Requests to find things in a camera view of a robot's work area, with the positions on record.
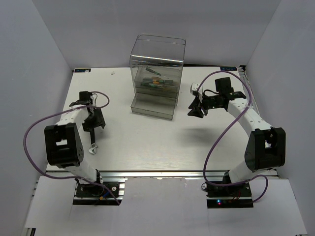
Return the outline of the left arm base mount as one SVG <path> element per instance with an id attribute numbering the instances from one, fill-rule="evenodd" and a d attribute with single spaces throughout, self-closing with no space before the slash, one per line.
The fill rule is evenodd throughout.
<path id="1" fill-rule="evenodd" d="M 119 203 L 113 198 L 107 189 L 98 186 L 84 187 L 77 184 L 73 205 L 78 206 L 118 206 L 123 198 L 125 184 L 123 182 L 110 181 L 103 183 L 115 196 Z"/>

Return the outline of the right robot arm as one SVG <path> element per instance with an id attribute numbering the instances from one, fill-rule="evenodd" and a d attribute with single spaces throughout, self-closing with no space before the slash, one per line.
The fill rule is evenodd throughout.
<path id="1" fill-rule="evenodd" d="M 188 116 L 203 118 L 210 109 L 223 108 L 239 123 L 248 135 L 244 160 L 227 171 L 222 179 L 223 192 L 234 196 L 240 184 L 246 183 L 265 170 L 285 164 L 286 133 L 274 128 L 251 106 L 241 91 L 234 91 L 229 77 L 215 80 L 216 94 L 207 96 L 203 86 L 193 83 L 190 92 L 195 99 L 189 106 Z"/>

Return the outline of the orange handled pliers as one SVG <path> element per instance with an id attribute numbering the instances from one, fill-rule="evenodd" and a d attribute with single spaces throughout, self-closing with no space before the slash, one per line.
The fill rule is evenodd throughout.
<path id="1" fill-rule="evenodd" d="M 159 80 L 162 80 L 160 77 L 151 77 L 151 78 L 143 78 L 142 81 L 143 82 L 147 82 L 147 83 L 158 83 L 159 84 Z"/>

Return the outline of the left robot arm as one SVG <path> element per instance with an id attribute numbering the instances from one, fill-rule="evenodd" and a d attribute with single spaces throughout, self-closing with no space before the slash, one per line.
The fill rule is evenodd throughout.
<path id="1" fill-rule="evenodd" d="M 79 99 L 70 104 L 69 111 L 60 120 L 44 129 L 46 155 L 49 165 L 65 169 L 77 177 L 80 184 L 87 185 L 93 196 L 103 193 L 104 184 L 100 173 L 84 159 L 84 148 L 79 129 L 90 134 L 89 153 L 96 154 L 95 129 L 106 126 L 103 113 L 96 107 L 94 93 L 79 92 Z"/>

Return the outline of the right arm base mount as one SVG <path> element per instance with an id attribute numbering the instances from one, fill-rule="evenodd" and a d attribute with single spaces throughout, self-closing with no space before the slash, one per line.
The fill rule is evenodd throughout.
<path id="1" fill-rule="evenodd" d="M 252 192 L 248 183 L 222 187 L 205 182 L 201 185 L 201 189 L 206 192 L 208 209 L 253 207 Z"/>

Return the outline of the silver adjustable wrench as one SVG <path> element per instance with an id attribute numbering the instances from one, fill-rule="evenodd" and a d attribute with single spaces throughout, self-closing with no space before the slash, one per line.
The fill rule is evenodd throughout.
<path id="1" fill-rule="evenodd" d="M 90 133 L 90 140 L 91 140 L 91 144 L 89 147 L 89 153 L 92 155 L 95 155 L 97 153 L 97 149 L 98 149 L 98 146 L 97 146 L 96 141 L 95 141 L 95 130 L 92 129 L 89 131 L 89 133 Z"/>

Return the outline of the green black screwdriver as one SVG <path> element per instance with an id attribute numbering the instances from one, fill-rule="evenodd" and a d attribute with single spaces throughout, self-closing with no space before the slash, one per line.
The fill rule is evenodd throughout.
<path id="1" fill-rule="evenodd" d="M 151 84 L 151 83 L 141 83 L 141 86 L 150 88 L 163 88 L 161 85 Z"/>
<path id="2" fill-rule="evenodd" d="M 148 67 L 146 67 L 145 70 L 148 71 L 148 72 L 150 72 L 150 73 L 153 73 L 153 74 L 156 74 L 156 75 L 158 75 L 158 76 L 161 76 L 160 73 L 158 73 L 158 72 L 156 72 L 156 71 L 154 71 L 154 70 L 152 70 L 152 69 L 150 69 L 150 68 L 148 68 Z"/>
<path id="3" fill-rule="evenodd" d="M 165 84 L 165 85 L 171 85 L 174 83 L 173 80 L 159 80 L 158 81 L 160 84 Z"/>

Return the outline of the clear plastic drawer cabinet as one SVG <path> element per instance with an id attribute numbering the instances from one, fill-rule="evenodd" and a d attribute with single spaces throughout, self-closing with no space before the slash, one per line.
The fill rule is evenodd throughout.
<path id="1" fill-rule="evenodd" d="M 186 40 L 138 35 L 129 57 L 133 113 L 172 120 L 178 103 Z"/>

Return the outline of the yellow handled needle-nose pliers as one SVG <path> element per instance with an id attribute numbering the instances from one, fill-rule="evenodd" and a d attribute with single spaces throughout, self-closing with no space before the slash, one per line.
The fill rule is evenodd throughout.
<path id="1" fill-rule="evenodd" d="M 177 86 L 157 85 L 157 88 L 160 89 L 161 91 L 166 91 L 166 92 L 173 92 L 173 93 L 178 92 Z"/>

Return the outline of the clear hinged cabinet lid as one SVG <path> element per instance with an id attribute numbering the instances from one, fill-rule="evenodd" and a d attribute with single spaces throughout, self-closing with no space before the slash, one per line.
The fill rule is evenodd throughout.
<path id="1" fill-rule="evenodd" d="M 182 67 L 185 48 L 183 38 L 143 33 L 136 38 L 129 63 Z"/>

